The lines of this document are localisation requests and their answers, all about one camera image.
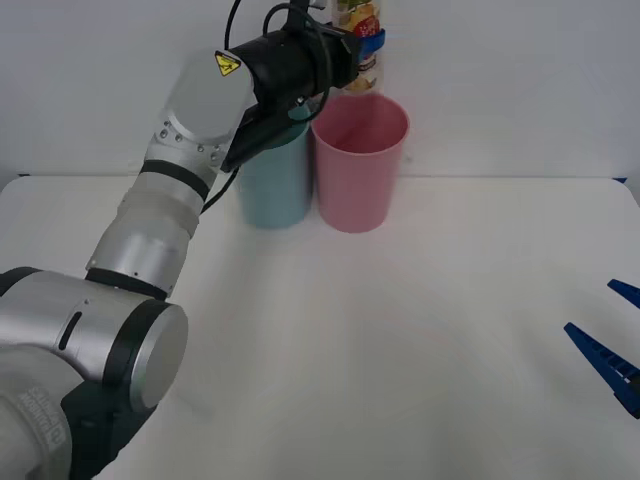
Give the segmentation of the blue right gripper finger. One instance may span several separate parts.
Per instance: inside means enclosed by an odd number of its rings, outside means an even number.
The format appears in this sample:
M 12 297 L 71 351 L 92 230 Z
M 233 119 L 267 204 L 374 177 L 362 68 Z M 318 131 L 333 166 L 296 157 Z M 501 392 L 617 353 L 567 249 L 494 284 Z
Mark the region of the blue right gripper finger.
M 564 331 L 635 419 L 639 418 L 639 368 L 585 333 L 573 323 Z
M 617 279 L 610 280 L 607 286 L 636 308 L 640 308 L 640 289 L 638 287 Z

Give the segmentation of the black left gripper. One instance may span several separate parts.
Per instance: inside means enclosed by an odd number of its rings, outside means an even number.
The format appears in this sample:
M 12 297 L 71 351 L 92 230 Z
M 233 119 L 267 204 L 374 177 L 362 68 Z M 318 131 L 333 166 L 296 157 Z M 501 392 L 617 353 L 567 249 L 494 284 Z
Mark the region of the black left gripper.
M 326 25 L 325 40 L 332 65 L 331 86 L 344 88 L 356 79 L 360 61 L 376 54 L 384 46 L 386 30 L 361 37 L 355 32 Z

